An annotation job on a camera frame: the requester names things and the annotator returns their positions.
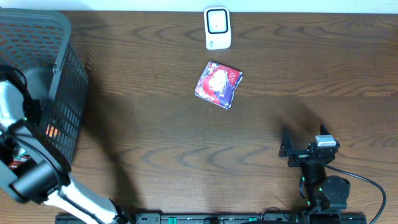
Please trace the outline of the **purple red snack packet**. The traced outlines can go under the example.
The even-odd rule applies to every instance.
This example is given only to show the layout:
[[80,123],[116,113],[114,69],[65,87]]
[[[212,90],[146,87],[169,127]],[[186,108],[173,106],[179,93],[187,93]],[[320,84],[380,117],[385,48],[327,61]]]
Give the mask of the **purple red snack packet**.
[[209,61],[195,87],[195,96],[228,110],[243,72]]

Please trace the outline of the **red white snack bar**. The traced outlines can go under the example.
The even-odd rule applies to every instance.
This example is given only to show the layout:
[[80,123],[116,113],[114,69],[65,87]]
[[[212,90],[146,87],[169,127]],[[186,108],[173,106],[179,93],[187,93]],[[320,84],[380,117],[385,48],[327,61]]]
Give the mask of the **red white snack bar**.
[[30,155],[25,151],[25,149],[18,147],[14,149],[12,153],[12,161],[8,163],[8,168],[16,169],[26,161],[30,159]]

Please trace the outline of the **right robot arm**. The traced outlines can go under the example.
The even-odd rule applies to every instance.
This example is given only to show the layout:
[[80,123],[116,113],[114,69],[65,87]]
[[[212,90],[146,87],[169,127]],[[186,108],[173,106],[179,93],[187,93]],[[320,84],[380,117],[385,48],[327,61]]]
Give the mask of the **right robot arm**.
[[340,144],[324,125],[306,149],[294,149],[287,128],[282,129],[279,157],[288,159],[289,167],[301,170],[300,194],[308,208],[297,217],[302,223],[341,223],[341,212],[347,208],[350,182],[326,174],[325,167],[335,159]]

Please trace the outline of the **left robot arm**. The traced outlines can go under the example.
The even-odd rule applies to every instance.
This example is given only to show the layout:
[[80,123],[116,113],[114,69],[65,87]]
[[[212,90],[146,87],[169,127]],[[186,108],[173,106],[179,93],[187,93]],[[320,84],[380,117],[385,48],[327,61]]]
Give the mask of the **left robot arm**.
[[40,100],[31,97],[26,76],[1,65],[1,188],[20,203],[58,207],[85,223],[135,223],[136,219],[112,200],[99,196],[71,174],[59,150],[38,130]]

